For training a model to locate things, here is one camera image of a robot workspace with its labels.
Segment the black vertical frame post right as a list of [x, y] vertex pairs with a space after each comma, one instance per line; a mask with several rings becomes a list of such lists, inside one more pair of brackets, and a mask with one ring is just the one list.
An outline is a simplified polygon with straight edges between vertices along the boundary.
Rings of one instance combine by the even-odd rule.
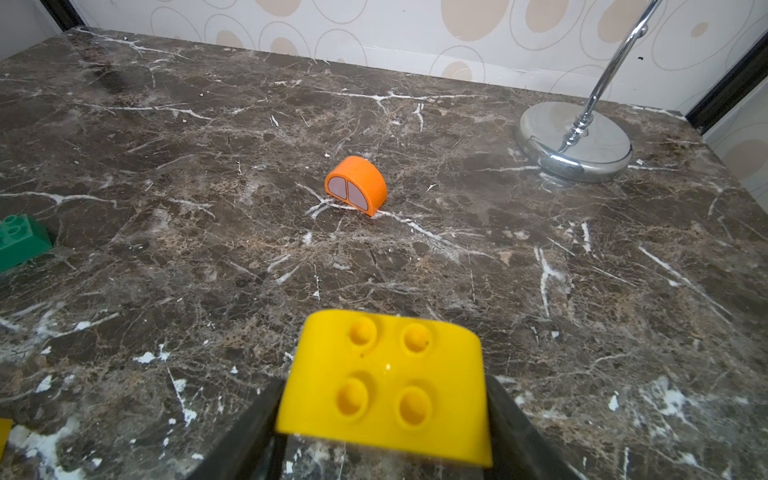
[[714, 127], [767, 77], [767, 34], [685, 115], [701, 135]]

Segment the black vertical frame post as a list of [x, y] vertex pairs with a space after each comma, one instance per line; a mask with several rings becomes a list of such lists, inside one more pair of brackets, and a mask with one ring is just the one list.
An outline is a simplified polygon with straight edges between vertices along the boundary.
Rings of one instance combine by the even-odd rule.
[[714, 127], [767, 77], [767, 34], [685, 115], [701, 135]]
[[40, 0], [40, 3], [62, 31], [85, 26], [84, 20], [69, 0]]

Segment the chrome jewelry stand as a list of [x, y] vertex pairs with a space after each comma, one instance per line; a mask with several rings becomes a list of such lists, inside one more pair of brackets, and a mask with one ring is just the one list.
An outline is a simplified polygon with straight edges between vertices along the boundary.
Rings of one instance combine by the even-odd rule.
[[530, 162], [550, 175], [582, 183], [610, 181], [628, 167], [633, 156], [629, 136], [596, 106], [660, 4], [647, 3], [583, 106], [542, 102], [522, 114], [515, 139]]

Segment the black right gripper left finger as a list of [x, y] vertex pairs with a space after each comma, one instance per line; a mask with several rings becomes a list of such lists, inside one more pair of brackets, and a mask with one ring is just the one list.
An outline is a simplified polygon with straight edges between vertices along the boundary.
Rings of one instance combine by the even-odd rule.
[[280, 479], [287, 436], [277, 432], [276, 421], [285, 385], [272, 380], [187, 478]]

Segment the yellow long lego brick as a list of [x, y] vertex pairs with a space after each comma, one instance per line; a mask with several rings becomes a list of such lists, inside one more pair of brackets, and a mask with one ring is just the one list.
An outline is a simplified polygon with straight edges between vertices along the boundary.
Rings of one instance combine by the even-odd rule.
[[481, 342], [446, 322], [316, 312], [303, 326], [276, 429], [489, 468]]

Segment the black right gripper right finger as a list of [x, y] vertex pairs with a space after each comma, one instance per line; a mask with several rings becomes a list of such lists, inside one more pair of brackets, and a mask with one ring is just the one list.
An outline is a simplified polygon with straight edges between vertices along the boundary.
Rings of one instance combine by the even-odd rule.
[[576, 480], [501, 383], [485, 376], [493, 465], [484, 479]]

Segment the yellow rounded lego brick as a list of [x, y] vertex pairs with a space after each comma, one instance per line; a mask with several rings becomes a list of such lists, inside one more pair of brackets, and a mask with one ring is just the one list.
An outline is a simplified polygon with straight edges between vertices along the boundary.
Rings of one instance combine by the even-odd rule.
[[0, 459], [3, 457], [13, 427], [11, 419], [0, 419]]

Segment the black vertical frame post left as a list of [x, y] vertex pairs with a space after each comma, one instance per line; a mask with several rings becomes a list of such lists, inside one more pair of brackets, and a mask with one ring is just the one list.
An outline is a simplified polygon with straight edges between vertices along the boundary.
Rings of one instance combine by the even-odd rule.
[[40, 3], [62, 31], [85, 26], [84, 20], [69, 0], [40, 0]]

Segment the green long lego brick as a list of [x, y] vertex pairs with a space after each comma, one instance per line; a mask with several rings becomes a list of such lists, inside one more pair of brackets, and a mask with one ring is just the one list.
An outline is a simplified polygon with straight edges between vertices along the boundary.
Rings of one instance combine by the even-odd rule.
[[1, 221], [0, 270], [7, 271], [53, 248], [44, 225], [27, 214]]

